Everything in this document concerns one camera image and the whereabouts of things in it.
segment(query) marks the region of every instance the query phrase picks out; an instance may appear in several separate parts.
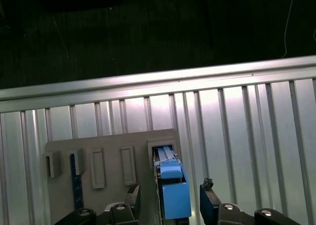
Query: dark wall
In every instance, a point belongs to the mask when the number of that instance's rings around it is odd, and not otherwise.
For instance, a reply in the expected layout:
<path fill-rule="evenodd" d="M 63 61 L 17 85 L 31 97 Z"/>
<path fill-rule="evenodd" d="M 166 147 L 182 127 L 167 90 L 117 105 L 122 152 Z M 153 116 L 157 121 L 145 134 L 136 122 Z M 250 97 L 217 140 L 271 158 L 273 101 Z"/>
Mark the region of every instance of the dark wall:
<path fill-rule="evenodd" d="M 38 0 L 15 0 L 11 21 L 26 36 L 0 30 L 0 88 L 281 58 L 289 5 L 122 0 L 111 8 L 47 13 Z M 315 54 L 315 10 L 314 0 L 294 0 L 287 57 Z"/>

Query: metal screw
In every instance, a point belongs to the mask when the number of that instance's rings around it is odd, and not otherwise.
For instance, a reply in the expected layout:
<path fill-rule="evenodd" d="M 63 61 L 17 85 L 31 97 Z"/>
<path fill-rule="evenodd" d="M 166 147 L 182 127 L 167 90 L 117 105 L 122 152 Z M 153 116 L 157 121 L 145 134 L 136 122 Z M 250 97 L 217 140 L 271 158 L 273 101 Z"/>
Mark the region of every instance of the metal screw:
<path fill-rule="evenodd" d="M 89 211 L 83 210 L 83 211 L 80 213 L 80 216 L 87 216 L 87 215 L 89 215 L 89 214 L 90 214 Z"/>
<path fill-rule="evenodd" d="M 225 204 L 224 208 L 228 209 L 228 210 L 232 210 L 234 207 L 232 205 L 230 205 L 230 204 Z"/>
<path fill-rule="evenodd" d="M 120 205 L 117 206 L 117 209 L 118 210 L 123 210 L 123 209 L 125 209 L 125 206 L 123 204 L 120 204 Z"/>
<path fill-rule="evenodd" d="M 261 213 L 263 213 L 264 215 L 266 215 L 268 217 L 272 216 L 272 213 L 268 210 L 262 210 Z"/>

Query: gray plastic board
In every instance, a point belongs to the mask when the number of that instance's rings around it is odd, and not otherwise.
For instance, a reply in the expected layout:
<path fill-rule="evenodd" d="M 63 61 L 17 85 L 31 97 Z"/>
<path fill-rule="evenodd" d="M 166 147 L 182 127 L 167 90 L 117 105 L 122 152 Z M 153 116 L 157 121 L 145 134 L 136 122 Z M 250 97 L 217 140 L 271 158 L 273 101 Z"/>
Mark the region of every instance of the gray plastic board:
<path fill-rule="evenodd" d="M 47 172 L 52 223 L 74 209 L 69 156 L 77 153 L 76 169 L 78 173 L 83 171 L 84 207 L 100 214 L 108 204 L 124 202 L 128 185 L 137 182 L 141 185 L 140 222 L 158 225 L 158 200 L 148 145 L 160 143 L 173 144 L 181 159 L 179 137 L 173 129 L 48 142 L 43 166 Z M 56 151 L 60 158 L 51 162 L 49 156 Z M 62 171 L 51 177 L 52 166 Z"/>

